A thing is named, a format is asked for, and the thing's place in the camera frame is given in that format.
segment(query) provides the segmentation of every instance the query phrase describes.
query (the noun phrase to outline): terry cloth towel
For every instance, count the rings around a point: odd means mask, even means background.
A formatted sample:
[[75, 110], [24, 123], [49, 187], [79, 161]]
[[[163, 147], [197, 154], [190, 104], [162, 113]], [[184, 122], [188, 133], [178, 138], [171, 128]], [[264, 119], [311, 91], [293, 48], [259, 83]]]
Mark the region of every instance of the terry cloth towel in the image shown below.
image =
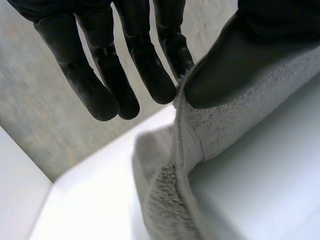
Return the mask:
[[172, 128], [138, 138], [133, 175], [144, 225], [154, 240], [214, 240], [193, 195], [188, 174], [235, 143], [320, 72], [320, 47], [261, 77], [236, 100], [209, 109], [186, 101], [186, 76], [174, 105]]

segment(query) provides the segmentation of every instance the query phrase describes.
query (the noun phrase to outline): black leather glove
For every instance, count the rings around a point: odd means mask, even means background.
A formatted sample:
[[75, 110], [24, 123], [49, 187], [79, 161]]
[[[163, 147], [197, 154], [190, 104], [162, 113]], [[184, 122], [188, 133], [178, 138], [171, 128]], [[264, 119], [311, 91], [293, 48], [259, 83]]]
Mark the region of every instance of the black leather glove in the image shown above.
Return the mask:
[[[181, 34], [185, 0], [153, 0], [160, 45], [176, 79], [193, 66]], [[117, 114], [130, 120], [140, 111], [114, 45], [114, 3], [130, 56], [152, 98], [170, 103], [176, 88], [151, 43], [148, 0], [8, 0], [46, 42], [62, 72], [94, 118]], [[85, 56], [76, 25], [83, 30], [104, 86]]]
[[320, 46], [319, 0], [238, 0], [185, 86], [196, 109], [226, 104], [275, 68]]

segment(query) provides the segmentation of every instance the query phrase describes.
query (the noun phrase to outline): white table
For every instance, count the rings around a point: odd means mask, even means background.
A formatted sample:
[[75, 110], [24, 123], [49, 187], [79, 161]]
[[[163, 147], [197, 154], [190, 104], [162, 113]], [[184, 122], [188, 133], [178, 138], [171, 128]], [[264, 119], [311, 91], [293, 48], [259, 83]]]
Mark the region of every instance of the white table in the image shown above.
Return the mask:
[[[148, 240], [131, 156], [137, 135], [170, 125], [174, 115], [165, 107], [63, 175], [30, 240]], [[190, 181], [222, 235], [320, 239], [320, 78], [226, 153], [197, 166]]]

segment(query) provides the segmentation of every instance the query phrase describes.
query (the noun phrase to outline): floor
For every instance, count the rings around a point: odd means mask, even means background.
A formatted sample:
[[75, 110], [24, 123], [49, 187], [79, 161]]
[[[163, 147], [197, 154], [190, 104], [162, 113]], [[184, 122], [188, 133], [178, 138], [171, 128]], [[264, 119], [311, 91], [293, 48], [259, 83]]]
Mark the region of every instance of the floor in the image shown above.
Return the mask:
[[[195, 61], [209, 50], [236, 9], [236, 0], [187, 0], [182, 32]], [[114, 19], [117, 52], [141, 111], [131, 121], [116, 117], [109, 122], [99, 122], [77, 99], [32, 24], [6, 1], [0, 1], [0, 126], [52, 181], [163, 108], [152, 101], [140, 80], [129, 57], [116, 11]], [[154, 22], [151, 8], [151, 38], [165, 69], [171, 74], [157, 41]], [[84, 50], [96, 71], [86, 45]]]

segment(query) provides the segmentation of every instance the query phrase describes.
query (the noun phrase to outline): white surface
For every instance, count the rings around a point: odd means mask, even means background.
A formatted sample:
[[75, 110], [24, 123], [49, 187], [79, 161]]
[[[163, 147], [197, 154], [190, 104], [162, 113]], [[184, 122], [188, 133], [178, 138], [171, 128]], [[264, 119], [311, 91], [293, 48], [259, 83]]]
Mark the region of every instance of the white surface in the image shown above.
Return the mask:
[[[212, 225], [224, 221], [238, 239], [319, 239], [319, 103], [318, 80], [191, 173]], [[60, 178], [30, 240], [148, 240], [132, 176], [134, 140], [174, 114], [164, 108]]]
[[0, 240], [28, 238], [51, 185], [0, 127]]
[[131, 155], [138, 134], [174, 117], [164, 108], [58, 179], [30, 240], [148, 240]]
[[319, 240], [320, 78], [190, 181], [208, 219], [220, 217], [239, 239]]

